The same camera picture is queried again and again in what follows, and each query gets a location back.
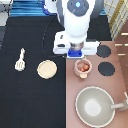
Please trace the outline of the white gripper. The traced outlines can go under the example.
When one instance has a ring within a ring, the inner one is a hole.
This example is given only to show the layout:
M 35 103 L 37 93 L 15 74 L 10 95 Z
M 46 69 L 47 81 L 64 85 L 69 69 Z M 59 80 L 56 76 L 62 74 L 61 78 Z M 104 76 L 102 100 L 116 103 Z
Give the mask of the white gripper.
M 65 31 L 57 32 L 54 40 L 53 52 L 66 54 L 68 58 L 84 58 L 86 55 L 95 55 L 99 41 L 87 41 L 81 38 L 72 38 Z

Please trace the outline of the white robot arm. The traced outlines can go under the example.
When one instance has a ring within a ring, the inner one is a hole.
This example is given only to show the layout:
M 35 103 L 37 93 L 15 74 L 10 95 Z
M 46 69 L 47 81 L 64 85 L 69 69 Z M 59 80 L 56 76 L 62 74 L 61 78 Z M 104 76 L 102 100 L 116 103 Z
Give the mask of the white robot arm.
M 95 55 L 99 41 L 88 41 L 87 32 L 91 18 L 96 18 L 104 8 L 104 0 L 57 0 L 57 19 L 64 27 L 55 34 L 53 52 L 68 58 Z

